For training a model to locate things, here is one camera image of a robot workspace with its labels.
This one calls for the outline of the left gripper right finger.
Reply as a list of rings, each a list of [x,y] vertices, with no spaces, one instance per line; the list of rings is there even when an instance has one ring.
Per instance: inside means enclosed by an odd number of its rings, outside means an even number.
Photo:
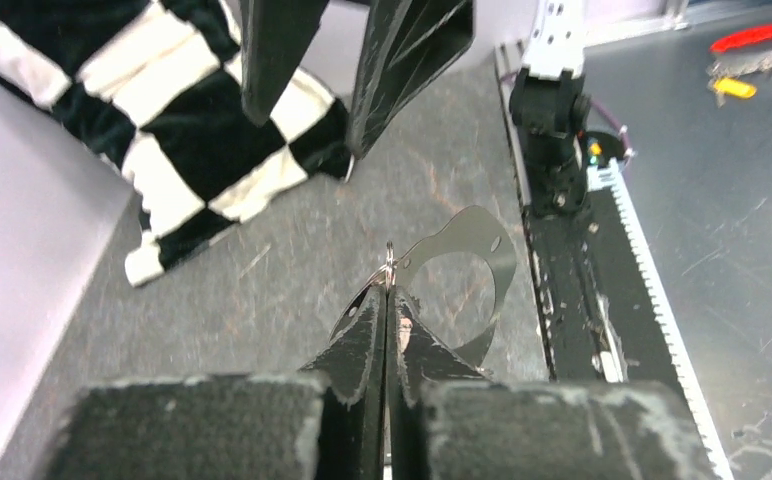
[[[387,304],[397,479],[712,479],[690,412],[657,382],[498,383]]]

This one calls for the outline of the large metal keyring plate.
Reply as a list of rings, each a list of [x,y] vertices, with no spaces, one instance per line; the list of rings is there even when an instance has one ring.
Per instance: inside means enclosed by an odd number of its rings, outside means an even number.
[[[392,288],[402,287],[412,294],[433,332],[462,360],[481,366],[516,272],[517,252],[507,229],[486,209],[469,206],[441,230],[395,256]],[[346,306],[331,332],[332,341],[350,326],[367,291],[375,286],[385,288],[375,278],[380,267]]]

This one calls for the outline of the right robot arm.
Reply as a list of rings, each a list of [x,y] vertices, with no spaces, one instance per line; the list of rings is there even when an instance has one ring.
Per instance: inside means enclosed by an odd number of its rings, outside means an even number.
[[[323,1],[244,1],[242,102],[262,124],[300,65],[326,9]],[[586,201],[584,4],[541,1],[508,109],[540,217],[572,215]],[[351,102],[346,143],[364,157],[396,114],[470,47],[470,1],[373,1]]]

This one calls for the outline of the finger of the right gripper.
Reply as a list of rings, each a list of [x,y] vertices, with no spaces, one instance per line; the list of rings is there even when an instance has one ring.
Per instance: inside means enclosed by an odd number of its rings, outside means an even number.
[[[327,0],[245,0],[242,103],[257,125],[267,122],[319,27]]]
[[[474,39],[471,0],[369,3],[346,143],[364,158],[389,123],[451,67]]]

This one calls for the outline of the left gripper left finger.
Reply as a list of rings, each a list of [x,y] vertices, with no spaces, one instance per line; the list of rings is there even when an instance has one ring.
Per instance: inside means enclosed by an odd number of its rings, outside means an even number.
[[[112,381],[86,389],[54,436],[45,479],[379,479],[386,293],[280,373]]]

